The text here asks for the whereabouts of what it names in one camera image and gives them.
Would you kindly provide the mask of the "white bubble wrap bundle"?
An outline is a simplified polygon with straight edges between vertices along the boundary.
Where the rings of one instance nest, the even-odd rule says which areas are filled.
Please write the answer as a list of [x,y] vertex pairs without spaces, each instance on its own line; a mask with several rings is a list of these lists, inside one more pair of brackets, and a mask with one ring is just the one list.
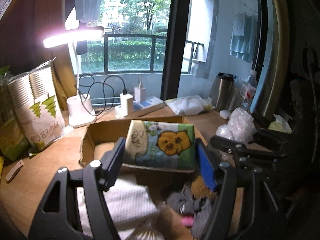
[[228,123],[221,125],[216,130],[216,135],[242,144],[253,140],[257,131],[252,116],[241,107],[232,111]]

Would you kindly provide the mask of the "brown fuzzy plush toy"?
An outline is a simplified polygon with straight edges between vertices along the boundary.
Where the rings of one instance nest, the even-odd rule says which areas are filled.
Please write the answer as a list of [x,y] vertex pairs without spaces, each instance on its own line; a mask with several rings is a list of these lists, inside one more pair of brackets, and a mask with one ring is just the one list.
[[195,199],[209,198],[210,200],[215,200],[216,198],[216,193],[205,185],[201,175],[192,181],[191,192]]

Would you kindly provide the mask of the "grey dotted socks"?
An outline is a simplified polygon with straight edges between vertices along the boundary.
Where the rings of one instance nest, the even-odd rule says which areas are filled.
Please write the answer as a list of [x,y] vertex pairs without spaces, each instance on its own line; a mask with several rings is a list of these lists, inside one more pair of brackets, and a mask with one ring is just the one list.
[[185,183],[180,191],[169,194],[165,203],[182,217],[194,215],[194,224],[190,228],[193,238],[200,239],[204,235],[214,200],[209,198],[195,199],[191,192],[191,183]]

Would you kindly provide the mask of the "cartoon bear tissue pack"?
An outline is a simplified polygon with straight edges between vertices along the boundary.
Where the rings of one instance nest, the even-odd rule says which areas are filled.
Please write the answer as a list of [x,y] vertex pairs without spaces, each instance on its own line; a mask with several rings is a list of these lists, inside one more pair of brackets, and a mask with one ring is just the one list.
[[195,129],[192,124],[132,120],[123,163],[154,170],[195,170]]

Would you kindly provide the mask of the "yellow tissue pack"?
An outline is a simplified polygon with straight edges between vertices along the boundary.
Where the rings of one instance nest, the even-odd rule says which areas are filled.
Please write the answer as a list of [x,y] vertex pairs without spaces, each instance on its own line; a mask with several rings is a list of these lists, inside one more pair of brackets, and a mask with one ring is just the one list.
[[292,133],[292,129],[289,126],[288,122],[281,115],[273,115],[275,120],[270,123],[268,129],[283,133]]

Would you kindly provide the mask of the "brown cardboard box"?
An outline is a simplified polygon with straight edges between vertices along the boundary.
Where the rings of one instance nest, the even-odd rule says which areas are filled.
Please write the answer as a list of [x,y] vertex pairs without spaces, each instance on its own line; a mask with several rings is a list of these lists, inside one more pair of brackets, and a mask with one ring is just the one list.
[[[159,121],[170,123],[184,123],[192,124],[186,117],[182,116],[169,116],[169,117],[155,117],[155,118],[135,118],[135,119],[119,119],[102,121],[90,124],[85,132],[80,146],[80,160],[79,163],[85,167],[92,160],[96,159],[95,150],[101,144],[109,144],[114,147],[119,138],[124,138],[126,142],[127,133],[129,130],[130,122],[132,120],[146,120],[146,121]],[[194,126],[195,139],[200,138],[205,142],[205,138],[200,131]],[[142,168],[137,166],[126,165],[132,168]]]

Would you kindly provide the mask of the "folded white cloth pack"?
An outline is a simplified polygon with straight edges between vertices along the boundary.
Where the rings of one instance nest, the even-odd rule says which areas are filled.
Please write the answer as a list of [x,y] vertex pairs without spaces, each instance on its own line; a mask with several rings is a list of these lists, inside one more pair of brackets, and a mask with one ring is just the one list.
[[165,100],[165,104],[178,116],[195,116],[214,109],[211,98],[203,99],[199,95]]

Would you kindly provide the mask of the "green yellow package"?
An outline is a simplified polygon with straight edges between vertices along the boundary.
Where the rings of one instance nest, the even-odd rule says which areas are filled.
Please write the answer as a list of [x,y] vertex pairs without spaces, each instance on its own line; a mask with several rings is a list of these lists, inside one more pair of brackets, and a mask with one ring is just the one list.
[[12,75],[9,65],[1,67],[1,154],[15,161],[29,147],[15,114],[9,93],[8,83]]

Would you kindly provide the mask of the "hanging blue towel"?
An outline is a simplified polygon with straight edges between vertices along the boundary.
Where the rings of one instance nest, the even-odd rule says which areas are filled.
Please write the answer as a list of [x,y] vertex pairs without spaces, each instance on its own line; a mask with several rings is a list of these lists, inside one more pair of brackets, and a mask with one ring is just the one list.
[[253,61],[255,38],[257,34],[257,16],[246,12],[237,14],[234,19],[230,54],[242,61]]

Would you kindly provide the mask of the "white power strip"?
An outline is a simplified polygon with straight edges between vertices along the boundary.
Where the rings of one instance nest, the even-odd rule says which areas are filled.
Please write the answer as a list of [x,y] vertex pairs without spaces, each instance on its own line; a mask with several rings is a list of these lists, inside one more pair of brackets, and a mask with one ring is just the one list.
[[144,102],[137,102],[136,100],[133,101],[133,112],[129,114],[123,114],[121,111],[121,106],[118,105],[114,108],[116,113],[117,119],[122,118],[138,118],[140,116],[146,115],[148,113],[154,112],[159,110],[165,106],[163,100],[155,97],[150,96],[146,98]]

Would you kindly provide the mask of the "white plug adapter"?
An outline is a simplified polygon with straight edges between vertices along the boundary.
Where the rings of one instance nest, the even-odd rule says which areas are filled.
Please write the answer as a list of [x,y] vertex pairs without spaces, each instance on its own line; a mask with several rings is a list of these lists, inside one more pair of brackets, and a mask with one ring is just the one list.
[[135,87],[135,100],[140,103],[146,100],[146,90],[141,77],[138,78],[138,86]]

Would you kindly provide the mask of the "paper cup package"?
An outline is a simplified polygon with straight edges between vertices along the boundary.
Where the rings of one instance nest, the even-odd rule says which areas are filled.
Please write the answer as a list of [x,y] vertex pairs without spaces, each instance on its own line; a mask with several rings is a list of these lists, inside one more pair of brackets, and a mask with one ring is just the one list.
[[30,157],[59,140],[66,131],[54,87],[52,67],[53,60],[49,60],[8,81],[14,111],[30,143]]

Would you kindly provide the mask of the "black balcony railing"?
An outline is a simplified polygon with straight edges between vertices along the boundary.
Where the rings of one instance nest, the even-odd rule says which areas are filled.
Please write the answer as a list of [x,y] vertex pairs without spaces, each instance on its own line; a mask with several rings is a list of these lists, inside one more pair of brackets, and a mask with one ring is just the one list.
[[87,42],[80,70],[89,74],[160,73],[165,65],[167,37],[150,34],[105,34]]

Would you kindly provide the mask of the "black hanging sock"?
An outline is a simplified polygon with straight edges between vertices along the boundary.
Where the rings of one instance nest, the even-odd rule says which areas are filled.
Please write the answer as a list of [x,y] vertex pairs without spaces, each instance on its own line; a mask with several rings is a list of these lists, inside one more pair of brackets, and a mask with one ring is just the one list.
[[[79,22],[79,29],[84,29],[86,27],[85,23],[82,23],[81,21]],[[87,47],[87,41],[78,41],[76,43],[76,54],[77,55],[84,55],[88,52],[88,47]]]

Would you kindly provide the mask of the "hanging grey shirt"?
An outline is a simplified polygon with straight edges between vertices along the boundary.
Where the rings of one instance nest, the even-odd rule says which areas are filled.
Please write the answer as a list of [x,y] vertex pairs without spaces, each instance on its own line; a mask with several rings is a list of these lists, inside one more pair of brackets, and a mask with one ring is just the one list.
[[81,23],[98,20],[102,0],[74,0],[76,19]]

